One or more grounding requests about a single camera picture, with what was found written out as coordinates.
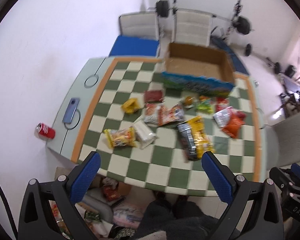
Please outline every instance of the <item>cardboard box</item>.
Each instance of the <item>cardboard box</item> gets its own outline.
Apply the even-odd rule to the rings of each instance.
[[[235,87],[232,63],[222,50],[170,43],[163,68],[166,88],[226,98]]]

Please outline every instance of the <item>table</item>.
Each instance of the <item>table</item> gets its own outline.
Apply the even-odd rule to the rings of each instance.
[[[98,68],[99,71],[103,71],[102,79],[99,75],[101,80],[90,97],[85,113],[81,113],[79,128],[75,128],[77,129],[75,133],[68,130],[74,143],[67,147],[69,135],[66,135],[60,154],[75,163],[81,163],[91,151],[96,150],[101,155],[101,168],[98,171],[101,175],[167,193],[216,196],[201,167],[201,161],[185,160],[182,147],[177,140],[175,124],[151,127],[158,139],[143,150],[131,147],[111,149],[108,146],[104,129],[127,128],[142,114],[142,110],[132,115],[124,114],[120,109],[121,104],[128,98],[137,97],[143,105],[143,92],[148,89],[163,89],[163,85],[160,60],[156,58],[126,57],[104,60],[108,60],[107,63],[105,65],[102,63]],[[230,105],[247,115],[239,139],[229,138],[223,133],[212,119],[212,115],[196,113],[194,109],[189,109],[185,110],[185,117],[189,120],[196,115],[202,116],[206,133],[213,142],[218,160],[227,165],[234,174],[243,174],[249,180],[259,181],[262,148],[260,117],[254,89],[247,76],[235,73],[235,77],[236,87],[230,94]],[[189,91],[166,90],[165,105],[172,107],[181,98],[193,94]],[[53,140],[48,143],[49,148],[53,148],[50,145],[52,142]]]

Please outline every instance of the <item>yellow snack package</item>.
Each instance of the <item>yellow snack package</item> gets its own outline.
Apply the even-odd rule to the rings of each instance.
[[[138,111],[140,108],[141,107],[138,103],[137,98],[130,98],[121,106],[121,109],[127,114],[133,114],[134,112]]]
[[[202,118],[200,116],[196,116],[187,121],[187,123],[191,128],[191,134],[196,146],[197,158],[201,159],[202,155],[206,151],[214,152],[213,145],[209,141],[208,135],[204,132]]]
[[[104,133],[107,136],[109,145],[111,147],[136,146],[136,134],[133,127],[123,130],[105,129]]]

